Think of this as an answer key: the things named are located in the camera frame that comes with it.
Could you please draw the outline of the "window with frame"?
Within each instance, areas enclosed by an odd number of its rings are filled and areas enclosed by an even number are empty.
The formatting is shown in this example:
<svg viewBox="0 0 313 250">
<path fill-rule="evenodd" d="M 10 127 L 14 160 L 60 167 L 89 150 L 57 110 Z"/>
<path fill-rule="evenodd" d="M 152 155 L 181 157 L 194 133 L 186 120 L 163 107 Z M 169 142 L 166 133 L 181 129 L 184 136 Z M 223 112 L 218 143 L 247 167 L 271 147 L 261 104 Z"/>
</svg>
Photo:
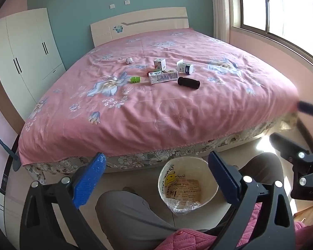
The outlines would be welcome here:
<svg viewBox="0 0 313 250">
<path fill-rule="evenodd" d="M 239 27 L 269 38 L 313 65 L 313 0 L 233 0 Z"/>
</svg>

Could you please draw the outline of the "cream wooden headboard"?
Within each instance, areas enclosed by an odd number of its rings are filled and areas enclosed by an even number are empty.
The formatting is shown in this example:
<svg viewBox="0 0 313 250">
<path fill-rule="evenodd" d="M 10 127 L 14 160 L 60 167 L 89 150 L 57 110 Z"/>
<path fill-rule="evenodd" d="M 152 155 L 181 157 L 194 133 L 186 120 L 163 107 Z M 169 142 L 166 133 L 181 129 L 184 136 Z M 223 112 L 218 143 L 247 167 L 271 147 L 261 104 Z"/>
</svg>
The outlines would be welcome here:
<svg viewBox="0 0 313 250">
<path fill-rule="evenodd" d="M 189 20 L 185 7 L 133 11 L 90 25 L 95 47 L 140 33 L 187 28 L 189 28 Z"/>
</svg>

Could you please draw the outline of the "white curtain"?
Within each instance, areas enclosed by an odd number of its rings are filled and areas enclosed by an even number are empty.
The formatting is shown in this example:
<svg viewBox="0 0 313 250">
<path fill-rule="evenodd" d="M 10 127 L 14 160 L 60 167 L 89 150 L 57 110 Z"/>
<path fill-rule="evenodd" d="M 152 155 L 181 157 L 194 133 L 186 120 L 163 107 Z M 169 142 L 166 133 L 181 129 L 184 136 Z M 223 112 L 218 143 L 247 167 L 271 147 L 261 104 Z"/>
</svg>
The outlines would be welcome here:
<svg viewBox="0 0 313 250">
<path fill-rule="evenodd" d="M 230 41 L 230 0 L 212 0 L 214 38 Z"/>
</svg>

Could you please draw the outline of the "white milk carton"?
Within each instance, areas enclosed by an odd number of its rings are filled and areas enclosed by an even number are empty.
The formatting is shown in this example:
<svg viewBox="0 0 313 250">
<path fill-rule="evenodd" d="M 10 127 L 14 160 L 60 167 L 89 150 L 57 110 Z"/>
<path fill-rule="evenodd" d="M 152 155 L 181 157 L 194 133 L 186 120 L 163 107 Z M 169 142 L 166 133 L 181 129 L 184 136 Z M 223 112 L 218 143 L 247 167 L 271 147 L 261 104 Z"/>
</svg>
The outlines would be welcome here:
<svg viewBox="0 0 313 250">
<path fill-rule="evenodd" d="M 179 73 L 175 69 L 169 69 L 167 71 L 149 72 L 148 77 L 150 83 L 154 85 L 159 83 L 165 83 L 168 81 L 177 81 L 177 79 L 179 78 Z"/>
</svg>

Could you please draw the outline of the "white wardrobe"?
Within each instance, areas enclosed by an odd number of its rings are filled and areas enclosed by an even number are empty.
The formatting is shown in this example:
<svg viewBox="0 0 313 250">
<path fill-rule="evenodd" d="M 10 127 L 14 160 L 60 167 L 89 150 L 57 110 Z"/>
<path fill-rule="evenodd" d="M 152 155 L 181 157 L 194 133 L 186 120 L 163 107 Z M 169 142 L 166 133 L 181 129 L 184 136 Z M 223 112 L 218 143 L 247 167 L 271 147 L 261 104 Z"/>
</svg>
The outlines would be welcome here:
<svg viewBox="0 0 313 250">
<path fill-rule="evenodd" d="M 0 19 L 0 81 L 24 120 L 64 73 L 46 8 Z"/>
</svg>

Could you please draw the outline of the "black foam roller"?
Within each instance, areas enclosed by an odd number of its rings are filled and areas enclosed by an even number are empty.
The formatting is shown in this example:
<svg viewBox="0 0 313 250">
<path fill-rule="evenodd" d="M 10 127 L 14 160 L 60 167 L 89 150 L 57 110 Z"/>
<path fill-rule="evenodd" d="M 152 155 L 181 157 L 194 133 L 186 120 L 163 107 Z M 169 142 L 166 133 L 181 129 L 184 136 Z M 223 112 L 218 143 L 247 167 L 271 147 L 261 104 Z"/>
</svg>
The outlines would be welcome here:
<svg viewBox="0 0 313 250">
<path fill-rule="evenodd" d="M 198 80 L 186 78 L 186 77 L 179 77 L 177 80 L 178 85 L 184 86 L 191 89 L 199 89 L 200 82 Z"/>
</svg>

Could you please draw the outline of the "clear plastic bin liner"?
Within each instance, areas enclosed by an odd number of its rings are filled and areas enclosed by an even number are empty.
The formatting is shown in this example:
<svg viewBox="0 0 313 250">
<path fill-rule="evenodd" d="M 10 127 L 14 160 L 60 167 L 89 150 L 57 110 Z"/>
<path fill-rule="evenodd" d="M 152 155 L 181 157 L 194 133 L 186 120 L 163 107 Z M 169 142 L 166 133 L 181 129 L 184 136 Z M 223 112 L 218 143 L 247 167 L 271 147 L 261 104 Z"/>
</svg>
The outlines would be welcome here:
<svg viewBox="0 0 313 250">
<path fill-rule="evenodd" d="M 166 199 L 166 201 L 169 210 L 177 216 L 186 215 L 205 205 L 199 201 L 181 201 L 177 199 Z"/>
</svg>

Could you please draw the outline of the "green paper box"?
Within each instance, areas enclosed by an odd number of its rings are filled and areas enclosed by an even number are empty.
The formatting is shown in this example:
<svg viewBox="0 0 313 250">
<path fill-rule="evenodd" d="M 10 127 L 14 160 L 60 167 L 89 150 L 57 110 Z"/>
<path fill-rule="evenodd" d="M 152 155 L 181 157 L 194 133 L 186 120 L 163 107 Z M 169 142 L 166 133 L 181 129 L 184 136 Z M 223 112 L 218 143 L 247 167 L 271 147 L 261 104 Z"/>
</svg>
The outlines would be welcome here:
<svg viewBox="0 0 313 250">
<path fill-rule="evenodd" d="M 140 83 L 141 82 L 141 78 L 139 76 L 134 76 L 130 78 L 130 82 L 131 83 Z"/>
</svg>

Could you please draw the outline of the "pink floral bed sheet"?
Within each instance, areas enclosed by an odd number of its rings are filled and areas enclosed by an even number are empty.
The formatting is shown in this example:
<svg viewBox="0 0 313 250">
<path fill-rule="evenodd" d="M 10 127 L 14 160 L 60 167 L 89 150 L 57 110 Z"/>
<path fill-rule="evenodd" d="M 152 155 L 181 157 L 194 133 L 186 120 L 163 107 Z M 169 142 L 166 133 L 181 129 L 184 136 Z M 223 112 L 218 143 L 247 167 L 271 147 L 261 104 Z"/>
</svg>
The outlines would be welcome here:
<svg viewBox="0 0 313 250">
<path fill-rule="evenodd" d="M 132 58 L 132 64 L 126 64 Z M 154 60 L 194 65 L 199 89 L 152 85 Z M 139 76 L 141 82 L 131 83 Z M 132 155 L 196 145 L 296 110 L 297 88 L 257 57 L 192 29 L 138 34 L 98 46 L 42 96 L 20 135 L 23 165 L 75 156 Z"/>
</svg>

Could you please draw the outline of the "pink quilted jacket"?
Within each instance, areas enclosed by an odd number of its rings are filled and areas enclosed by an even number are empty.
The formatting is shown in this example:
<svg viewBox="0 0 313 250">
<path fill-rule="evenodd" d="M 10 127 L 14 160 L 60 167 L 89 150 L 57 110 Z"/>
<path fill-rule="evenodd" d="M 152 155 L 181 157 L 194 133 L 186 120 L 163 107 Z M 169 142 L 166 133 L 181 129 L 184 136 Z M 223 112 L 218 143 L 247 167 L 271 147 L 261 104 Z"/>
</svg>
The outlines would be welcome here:
<svg viewBox="0 0 313 250">
<path fill-rule="evenodd" d="M 248 225 L 237 244 L 238 247 L 248 243 L 256 225 L 257 218 L 261 210 L 261 205 L 261 203 L 257 203 L 255 205 Z M 307 239 L 309 239 L 310 234 L 313 232 L 313 225 L 306 226 L 302 222 L 296 221 L 294 226 L 296 231 L 296 249 L 300 249 L 307 241 Z M 216 238 L 216 236 L 207 235 L 199 231 L 191 229 L 180 229 L 167 237 L 160 245 L 156 247 L 156 249 L 208 249 L 216 240 Z"/>
</svg>

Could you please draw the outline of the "small white medicine box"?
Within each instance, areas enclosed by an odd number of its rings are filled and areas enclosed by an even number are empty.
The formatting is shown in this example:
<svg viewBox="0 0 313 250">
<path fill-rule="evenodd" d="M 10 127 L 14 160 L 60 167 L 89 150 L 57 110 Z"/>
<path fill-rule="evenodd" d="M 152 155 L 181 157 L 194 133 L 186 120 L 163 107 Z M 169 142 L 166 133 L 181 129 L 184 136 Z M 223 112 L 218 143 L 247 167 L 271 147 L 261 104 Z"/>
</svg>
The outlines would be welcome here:
<svg viewBox="0 0 313 250">
<path fill-rule="evenodd" d="M 154 60 L 154 70 L 164 71 L 167 68 L 165 58 L 158 58 Z"/>
</svg>

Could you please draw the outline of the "white paper ball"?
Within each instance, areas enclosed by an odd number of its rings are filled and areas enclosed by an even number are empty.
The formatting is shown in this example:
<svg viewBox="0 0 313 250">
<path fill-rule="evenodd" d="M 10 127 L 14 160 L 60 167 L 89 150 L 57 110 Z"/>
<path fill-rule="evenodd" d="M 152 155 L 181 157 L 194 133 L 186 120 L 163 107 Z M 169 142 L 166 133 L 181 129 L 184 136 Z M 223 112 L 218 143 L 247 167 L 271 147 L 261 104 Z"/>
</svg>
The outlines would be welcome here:
<svg viewBox="0 0 313 250">
<path fill-rule="evenodd" d="M 131 57 L 126 58 L 126 64 L 132 64 L 133 59 Z"/>
</svg>

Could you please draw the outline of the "floral mattress skirt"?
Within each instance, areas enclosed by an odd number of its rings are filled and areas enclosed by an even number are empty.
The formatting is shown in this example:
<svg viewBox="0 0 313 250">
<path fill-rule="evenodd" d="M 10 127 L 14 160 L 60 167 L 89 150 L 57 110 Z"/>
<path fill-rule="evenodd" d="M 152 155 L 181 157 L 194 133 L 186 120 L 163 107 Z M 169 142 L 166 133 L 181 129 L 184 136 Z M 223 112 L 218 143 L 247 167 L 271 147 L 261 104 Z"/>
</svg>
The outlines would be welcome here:
<svg viewBox="0 0 313 250">
<path fill-rule="evenodd" d="M 178 147 L 167 150 L 157 150 L 153 152 L 142 152 L 132 155 L 106 157 L 106 172 L 123 172 L 127 170 L 138 170 L 163 166 L 166 162 L 174 158 L 184 156 L 193 156 L 203 158 L 211 151 L 218 152 L 229 150 L 234 147 L 249 143 L 266 135 L 271 129 L 277 131 L 293 131 L 296 129 L 298 115 L 295 113 L 288 114 L 277 119 L 273 119 L 255 127 L 227 135 L 225 137 L 206 141 L 196 145 Z M 78 168 L 89 164 L 91 157 L 69 157 L 59 162 L 28 164 L 24 168 L 30 177 L 46 184 L 46 178 L 50 175 L 75 173 Z"/>
</svg>

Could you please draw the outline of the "left leg grey trousers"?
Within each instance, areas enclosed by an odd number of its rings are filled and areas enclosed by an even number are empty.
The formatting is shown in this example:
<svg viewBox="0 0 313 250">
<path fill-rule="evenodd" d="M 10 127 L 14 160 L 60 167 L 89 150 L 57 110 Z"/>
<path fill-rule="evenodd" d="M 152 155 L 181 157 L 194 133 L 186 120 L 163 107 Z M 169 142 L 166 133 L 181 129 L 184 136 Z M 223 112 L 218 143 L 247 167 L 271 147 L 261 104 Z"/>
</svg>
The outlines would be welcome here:
<svg viewBox="0 0 313 250">
<path fill-rule="evenodd" d="M 95 210 L 113 249 L 156 249 L 177 231 L 158 217 L 145 199 L 128 191 L 103 193 Z"/>
</svg>

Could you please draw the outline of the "white yogurt cup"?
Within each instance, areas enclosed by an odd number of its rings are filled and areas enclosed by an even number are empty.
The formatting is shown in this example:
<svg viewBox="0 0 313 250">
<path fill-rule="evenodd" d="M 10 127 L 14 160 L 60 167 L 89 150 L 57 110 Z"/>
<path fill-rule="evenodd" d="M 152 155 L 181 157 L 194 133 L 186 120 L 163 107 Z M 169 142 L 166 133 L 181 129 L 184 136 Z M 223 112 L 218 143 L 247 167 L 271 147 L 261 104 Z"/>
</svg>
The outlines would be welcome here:
<svg viewBox="0 0 313 250">
<path fill-rule="evenodd" d="M 182 59 L 176 63 L 176 70 L 179 73 L 191 75 L 194 71 L 194 65 L 184 62 Z"/>
</svg>

